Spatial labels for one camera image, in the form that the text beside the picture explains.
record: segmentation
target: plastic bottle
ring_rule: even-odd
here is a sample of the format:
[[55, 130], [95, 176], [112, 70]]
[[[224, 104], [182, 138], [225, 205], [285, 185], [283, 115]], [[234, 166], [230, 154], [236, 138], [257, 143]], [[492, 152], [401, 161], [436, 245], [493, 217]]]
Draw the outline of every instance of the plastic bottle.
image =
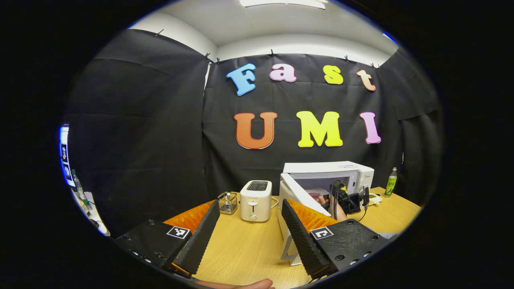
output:
[[396, 185], [396, 179], [398, 175], [396, 174], [396, 168], [393, 168], [393, 172], [389, 175], [389, 179], [387, 181], [387, 186], [385, 187], [384, 197], [390, 197], [393, 193], [394, 186]]
[[73, 182], [75, 183], [75, 186], [77, 187], [77, 192], [79, 193], [79, 198], [84, 202], [84, 204], [86, 205], [88, 210], [93, 211], [93, 207], [87, 201], [87, 197], [84, 194], [84, 190], [82, 189], [82, 185], [80, 184], [79, 178], [77, 177], [77, 174], [75, 173], [75, 169], [71, 170], [71, 175], [73, 176]]

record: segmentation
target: blue letter f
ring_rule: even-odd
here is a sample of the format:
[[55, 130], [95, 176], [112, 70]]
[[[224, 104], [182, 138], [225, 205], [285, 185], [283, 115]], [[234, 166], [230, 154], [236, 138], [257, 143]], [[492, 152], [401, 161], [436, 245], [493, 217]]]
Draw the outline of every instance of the blue letter f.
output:
[[248, 82], [248, 80], [255, 81], [255, 75], [253, 72], [247, 71], [243, 74], [243, 71], [249, 69], [254, 70], [255, 65], [248, 63], [227, 74], [227, 77], [230, 77], [232, 81], [234, 81], [235, 86], [237, 87], [237, 95], [239, 96], [255, 88], [255, 84]]

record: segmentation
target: cable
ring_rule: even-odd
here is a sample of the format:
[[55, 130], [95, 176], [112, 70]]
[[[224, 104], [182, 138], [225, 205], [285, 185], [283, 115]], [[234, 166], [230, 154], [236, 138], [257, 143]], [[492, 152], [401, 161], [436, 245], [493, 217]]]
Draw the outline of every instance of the cable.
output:
[[364, 207], [364, 215], [362, 215], [362, 218], [360, 218], [360, 220], [364, 219], [364, 216], [366, 215], [367, 211], [368, 211], [368, 206], [365, 206]]

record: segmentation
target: white toaster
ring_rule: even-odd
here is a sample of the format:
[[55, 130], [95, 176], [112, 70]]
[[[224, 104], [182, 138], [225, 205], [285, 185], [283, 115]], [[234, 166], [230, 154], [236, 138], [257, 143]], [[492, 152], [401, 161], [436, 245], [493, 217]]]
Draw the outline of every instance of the white toaster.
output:
[[249, 181], [240, 192], [241, 219], [251, 222], [266, 222], [271, 216], [271, 199], [270, 181]]

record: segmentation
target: black curtain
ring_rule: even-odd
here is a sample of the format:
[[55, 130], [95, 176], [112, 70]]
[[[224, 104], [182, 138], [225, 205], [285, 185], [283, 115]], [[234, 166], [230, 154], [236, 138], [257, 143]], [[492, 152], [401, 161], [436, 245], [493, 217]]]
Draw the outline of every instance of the black curtain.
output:
[[[242, 96], [227, 73], [252, 63], [256, 69], [256, 88]], [[274, 64], [286, 63], [295, 68], [296, 82], [275, 81], [269, 76]], [[341, 69], [343, 83], [328, 84], [323, 67], [335, 65]], [[357, 72], [364, 69], [372, 76], [374, 92], [366, 89]], [[285, 162], [323, 162], [349, 160], [375, 169], [373, 187], [384, 187], [393, 167], [401, 165], [402, 134], [394, 99], [388, 97], [383, 69], [344, 59], [280, 54], [242, 57], [212, 64], [205, 89], [203, 140], [206, 177], [211, 195], [223, 191], [239, 191], [252, 179], [270, 180], [273, 194], [279, 192], [279, 178]], [[296, 113], [311, 111], [319, 122], [328, 111], [339, 113], [339, 132], [343, 145], [325, 144], [301, 148], [301, 122]], [[235, 137], [237, 113], [253, 113], [252, 137], [264, 134], [262, 112], [276, 112], [274, 140], [267, 148], [248, 150]], [[365, 142], [367, 133], [359, 114], [375, 113], [378, 144]]]
[[403, 164], [395, 191], [424, 205], [434, 192], [443, 153], [443, 112], [420, 64], [399, 49], [380, 69], [402, 130]]
[[77, 78], [69, 157], [113, 237], [207, 202], [201, 109], [209, 61], [175, 40], [125, 30]]

